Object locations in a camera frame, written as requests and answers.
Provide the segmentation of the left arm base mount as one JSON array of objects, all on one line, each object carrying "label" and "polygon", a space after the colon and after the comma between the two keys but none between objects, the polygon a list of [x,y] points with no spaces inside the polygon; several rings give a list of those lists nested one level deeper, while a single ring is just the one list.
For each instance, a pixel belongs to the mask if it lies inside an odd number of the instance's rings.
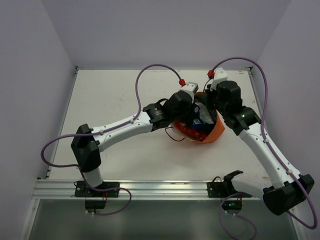
[{"label": "left arm base mount", "polygon": [[109,191],[96,191],[86,185],[83,180],[75,181],[75,192],[76,198],[83,198],[84,207],[88,212],[96,213],[99,210],[103,210],[107,204],[107,198],[117,198],[119,195],[120,183],[116,181],[104,181],[101,185],[96,188],[99,190],[112,189]]}]

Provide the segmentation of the orange paper bag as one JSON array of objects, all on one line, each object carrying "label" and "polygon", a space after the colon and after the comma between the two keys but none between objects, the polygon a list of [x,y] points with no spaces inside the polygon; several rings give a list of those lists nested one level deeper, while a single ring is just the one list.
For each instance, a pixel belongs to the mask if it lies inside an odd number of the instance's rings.
[{"label": "orange paper bag", "polygon": [[183,139],[201,144],[215,142],[225,131],[218,112],[207,108],[207,95],[204,92],[197,92],[194,96],[192,119],[188,123],[175,121],[170,128]]}]

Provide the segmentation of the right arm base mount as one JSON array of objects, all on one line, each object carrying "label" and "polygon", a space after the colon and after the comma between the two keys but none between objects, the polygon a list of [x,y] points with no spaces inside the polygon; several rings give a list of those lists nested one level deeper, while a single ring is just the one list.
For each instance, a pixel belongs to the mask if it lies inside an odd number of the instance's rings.
[{"label": "right arm base mount", "polygon": [[[228,182],[224,182],[224,180],[220,176],[216,176],[212,181],[206,184],[207,193],[209,198],[221,198],[221,202],[230,195],[236,194],[237,191],[234,190],[232,186],[229,185]],[[224,211],[238,214],[242,210],[242,196],[235,196],[236,200],[226,200],[222,209]]]}]

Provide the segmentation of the aluminium rail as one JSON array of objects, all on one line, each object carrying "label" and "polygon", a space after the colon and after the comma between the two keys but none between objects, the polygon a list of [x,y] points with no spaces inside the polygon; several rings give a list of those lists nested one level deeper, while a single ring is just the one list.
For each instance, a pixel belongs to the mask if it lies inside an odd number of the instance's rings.
[{"label": "aluminium rail", "polygon": [[[36,181],[32,200],[99,200],[102,196],[76,196],[78,188],[75,180],[40,179]],[[127,189],[132,200],[159,201],[202,201],[222,200],[221,195],[209,196],[212,188],[207,187],[208,180],[118,180],[122,189]]]}]

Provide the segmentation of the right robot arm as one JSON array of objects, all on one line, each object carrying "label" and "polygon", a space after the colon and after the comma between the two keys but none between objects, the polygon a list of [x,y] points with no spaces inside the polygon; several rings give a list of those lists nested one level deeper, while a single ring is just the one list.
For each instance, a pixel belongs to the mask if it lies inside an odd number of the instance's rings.
[{"label": "right robot arm", "polygon": [[266,133],[257,113],[243,105],[238,84],[232,80],[214,81],[208,94],[225,124],[257,157],[270,182],[263,185],[253,178],[253,174],[241,170],[230,173],[224,180],[235,191],[262,199],[277,216],[302,203],[313,188],[314,179],[310,174],[301,174],[284,157]]}]

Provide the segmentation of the red snack packet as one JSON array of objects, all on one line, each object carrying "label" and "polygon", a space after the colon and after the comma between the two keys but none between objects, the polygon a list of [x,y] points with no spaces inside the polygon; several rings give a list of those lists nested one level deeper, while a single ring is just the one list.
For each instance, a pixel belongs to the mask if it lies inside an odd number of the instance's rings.
[{"label": "red snack packet", "polygon": [[207,138],[206,134],[194,129],[190,125],[185,125],[179,121],[175,121],[174,123],[172,123],[171,127],[176,134],[191,141],[203,142]]}]

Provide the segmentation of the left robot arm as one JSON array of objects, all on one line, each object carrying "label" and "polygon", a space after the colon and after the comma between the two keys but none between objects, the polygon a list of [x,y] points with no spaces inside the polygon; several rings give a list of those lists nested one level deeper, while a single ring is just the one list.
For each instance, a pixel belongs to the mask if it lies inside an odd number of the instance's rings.
[{"label": "left robot arm", "polygon": [[131,117],[105,126],[78,127],[71,149],[83,180],[91,189],[100,189],[103,178],[100,172],[100,153],[131,137],[167,128],[175,121],[187,122],[193,114],[194,94],[179,90],[168,100],[148,104]]}]

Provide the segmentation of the blue snack packet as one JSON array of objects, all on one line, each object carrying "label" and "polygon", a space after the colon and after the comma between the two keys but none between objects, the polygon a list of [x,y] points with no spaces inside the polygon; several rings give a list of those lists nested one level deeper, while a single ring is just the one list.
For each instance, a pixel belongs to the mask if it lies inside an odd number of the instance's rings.
[{"label": "blue snack packet", "polygon": [[216,124],[215,120],[211,117],[207,107],[201,103],[196,102],[194,104],[194,119],[192,121],[192,127],[194,129],[211,128]]}]

